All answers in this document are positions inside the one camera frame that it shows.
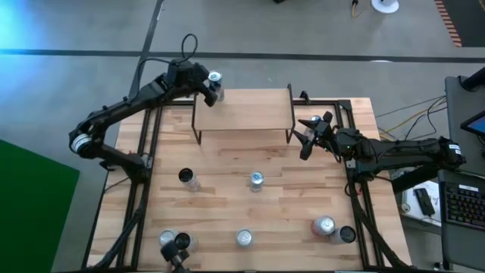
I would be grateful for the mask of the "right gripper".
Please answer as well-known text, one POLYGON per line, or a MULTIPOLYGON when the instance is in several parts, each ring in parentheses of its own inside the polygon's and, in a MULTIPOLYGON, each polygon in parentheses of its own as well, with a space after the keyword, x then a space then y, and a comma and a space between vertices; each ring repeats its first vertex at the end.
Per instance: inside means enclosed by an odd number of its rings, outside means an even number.
POLYGON ((303 120, 298 119, 300 124, 306 126, 309 130, 313 130, 314 134, 303 134, 298 131, 294 131, 293 134, 302 144, 300 151, 300 159, 308 160, 311 155, 314 144, 321 147, 327 152, 333 154, 340 154, 340 145, 336 141, 336 136, 333 132, 333 128, 326 121, 318 120, 303 120))

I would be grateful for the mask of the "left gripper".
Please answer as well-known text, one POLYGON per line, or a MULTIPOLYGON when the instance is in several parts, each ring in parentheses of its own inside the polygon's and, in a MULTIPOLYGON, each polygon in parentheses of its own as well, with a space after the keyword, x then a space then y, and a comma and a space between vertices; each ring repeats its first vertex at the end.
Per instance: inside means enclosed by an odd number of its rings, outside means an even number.
POLYGON ((165 86, 168 90, 187 88, 199 91, 205 97, 205 104, 213 107, 217 101, 217 94, 203 83, 203 78, 207 78, 209 74, 209 70, 200 63, 171 62, 165 76, 165 86))

